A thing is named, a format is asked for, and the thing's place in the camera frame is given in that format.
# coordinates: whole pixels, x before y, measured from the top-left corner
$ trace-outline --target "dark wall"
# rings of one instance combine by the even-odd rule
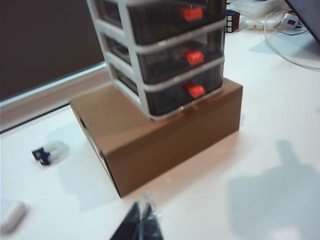
[[[85,0],[1,0],[0,99],[102,62]]]

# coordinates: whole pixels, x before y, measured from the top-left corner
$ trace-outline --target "brown cardboard box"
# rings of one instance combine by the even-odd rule
[[[223,90],[176,116],[152,121],[107,86],[70,101],[120,197],[239,129],[243,87]]]

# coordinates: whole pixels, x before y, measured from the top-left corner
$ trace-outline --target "white cable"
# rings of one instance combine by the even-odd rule
[[[305,69],[316,70],[316,71],[320,70],[320,67],[307,66],[307,65],[303,65],[303,64],[300,64],[300,63],[297,63],[297,62],[294,62],[294,61],[288,59],[287,57],[285,57],[284,55],[282,55],[277,49],[275,49],[275,47],[272,46],[271,43],[270,43],[269,40],[268,40],[268,37],[267,37],[267,28],[266,28],[268,17],[269,17],[271,14],[275,13],[275,12],[282,11],[282,10],[290,11],[291,9],[283,8],[283,9],[274,10],[274,11],[270,12],[270,13],[265,17],[264,22],[261,22],[261,21],[259,21],[258,19],[256,19],[255,17],[252,17],[252,16],[250,16],[250,15],[248,15],[248,14],[246,14],[246,13],[243,13],[243,12],[241,12],[241,11],[239,11],[239,10],[235,10],[235,9],[228,9],[228,10],[241,13],[242,15],[247,16],[248,18],[256,21],[257,23],[262,24],[262,25],[263,25],[263,29],[264,29],[264,39],[265,39],[265,42],[266,42],[267,46],[268,46],[272,51],[274,51],[277,55],[279,55],[279,57],[281,57],[282,59],[286,60],[287,62],[289,62],[289,63],[291,63],[291,64],[294,64],[294,65],[296,65],[296,66],[299,66],[299,67],[302,67],[302,68],[305,68]],[[279,30],[277,30],[277,29],[275,29],[275,28],[272,28],[272,29],[273,29],[274,31],[278,32],[278,33],[285,34],[285,35],[287,35],[287,36],[302,35],[302,34],[305,34],[305,33],[309,32],[309,31],[300,31],[300,32],[292,33],[292,34],[291,34],[291,33],[286,33],[286,32],[279,31]]]
[[[235,11],[235,12],[238,12],[238,13],[241,13],[242,15],[254,20],[255,22],[261,24],[261,25],[265,25],[264,22],[261,22],[259,21],[258,19],[254,18],[253,16],[250,16],[242,11],[239,11],[239,10],[235,10],[235,9],[231,9],[231,8],[228,8],[228,10],[231,10],[231,11]],[[291,9],[288,9],[288,8],[284,8],[284,9],[281,9],[281,10],[287,10],[287,11],[290,11]],[[308,30],[303,30],[303,31],[299,31],[299,32],[296,32],[296,33],[288,33],[288,32],[284,32],[284,31],[280,31],[276,28],[272,28],[274,31],[280,33],[280,34],[284,34],[284,35],[287,35],[287,36],[296,36],[296,35],[302,35],[302,34],[306,34],[308,33],[309,31]]]
[[[268,37],[267,37],[267,27],[266,27],[266,23],[267,23],[267,20],[268,20],[268,17],[275,13],[275,12],[278,12],[278,11],[281,11],[281,10],[284,10],[284,9],[278,9],[278,10],[274,10],[272,12],[270,12],[264,19],[264,25],[263,25],[263,29],[264,29],[264,38],[265,38],[265,43],[268,45],[268,47],[270,49],[272,49],[276,54],[278,54],[281,58],[283,58],[284,60],[288,61],[289,63],[291,64],[294,64],[296,66],[299,66],[299,67],[302,67],[302,68],[305,68],[305,69],[309,69],[309,70],[320,70],[320,67],[315,67],[315,66],[308,66],[308,65],[303,65],[303,64],[300,64],[300,63],[297,63],[297,62],[294,62],[290,59],[288,59],[286,56],[282,55],[274,46],[271,45],[271,43],[269,42],[268,40]]]

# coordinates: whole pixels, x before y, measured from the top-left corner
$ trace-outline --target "white table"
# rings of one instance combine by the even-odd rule
[[[270,40],[320,66],[308,34]],[[320,239],[320,72],[285,62],[263,41],[255,30],[226,36],[224,75],[244,86],[240,131],[123,199],[69,106],[2,134],[1,198],[30,209],[1,238],[106,240],[149,189],[166,240]],[[31,150],[54,140],[68,156],[40,165]]]

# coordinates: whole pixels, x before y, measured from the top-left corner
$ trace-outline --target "plastic drawer unit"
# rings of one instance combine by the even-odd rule
[[[221,0],[161,0],[128,10],[135,43],[150,45],[222,20],[225,8]]]
[[[153,120],[222,89],[226,0],[87,0],[112,83]]]

